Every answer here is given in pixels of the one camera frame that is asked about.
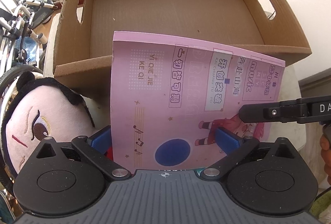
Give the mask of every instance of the red embroidered line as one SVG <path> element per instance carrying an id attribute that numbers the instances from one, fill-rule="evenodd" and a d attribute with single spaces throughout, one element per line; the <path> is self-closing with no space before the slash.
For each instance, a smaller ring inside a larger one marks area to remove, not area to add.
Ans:
<path id="1" fill-rule="evenodd" d="M 12 138 L 13 138 L 15 141 L 19 142 L 20 144 L 22 144 L 23 146 L 28 147 L 25 143 L 23 143 L 23 142 L 21 142 L 20 140 L 18 140 L 14 135 L 12 135 Z"/>

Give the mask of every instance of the book cover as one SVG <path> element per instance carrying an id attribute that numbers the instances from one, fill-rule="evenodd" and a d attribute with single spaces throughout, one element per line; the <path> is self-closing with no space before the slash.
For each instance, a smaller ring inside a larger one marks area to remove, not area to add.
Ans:
<path id="1" fill-rule="evenodd" d="M 114 161 L 129 169 L 210 166 L 226 154 L 222 126 L 266 141 L 270 124 L 243 123 L 244 104 L 276 102 L 285 62 L 196 39 L 116 31 L 110 87 Z"/>

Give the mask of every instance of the finger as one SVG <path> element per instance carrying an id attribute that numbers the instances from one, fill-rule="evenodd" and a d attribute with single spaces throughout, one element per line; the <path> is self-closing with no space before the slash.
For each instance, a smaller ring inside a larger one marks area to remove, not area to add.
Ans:
<path id="1" fill-rule="evenodd" d="M 326 165 L 331 167 L 331 150 L 321 150 L 321 156 Z"/>
<path id="2" fill-rule="evenodd" d="M 324 171 L 325 173 L 330 177 L 331 176 L 331 167 L 327 166 L 326 164 L 324 165 Z"/>
<path id="3" fill-rule="evenodd" d="M 324 135 L 322 135 L 321 139 L 319 140 L 319 144 L 321 145 L 321 148 L 324 150 L 330 149 L 329 140 Z"/>

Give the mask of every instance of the blue circle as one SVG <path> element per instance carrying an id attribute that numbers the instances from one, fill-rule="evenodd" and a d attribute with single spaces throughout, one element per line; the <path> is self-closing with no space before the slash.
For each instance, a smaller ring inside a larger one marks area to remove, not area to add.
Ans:
<path id="1" fill-rule="evenodd" d="M 163 166 L 181 164 L 190 155 L 191 147 L 185 140 L 173 139 L 163 143 L 155 152 L 155 160 Z"/>

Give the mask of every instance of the plush toy face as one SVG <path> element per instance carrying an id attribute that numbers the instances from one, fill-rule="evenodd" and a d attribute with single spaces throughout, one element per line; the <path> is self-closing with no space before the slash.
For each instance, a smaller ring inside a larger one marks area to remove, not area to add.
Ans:
<path id="1" fill-rule="evenodd" d="M 53 86 L 39 86 L 25 95 L 6 125 L 8 153 L 17 173 L 44 137 L 70 142 L 78 135 L 93 133 L 83 104 L 72 105 Z"/>

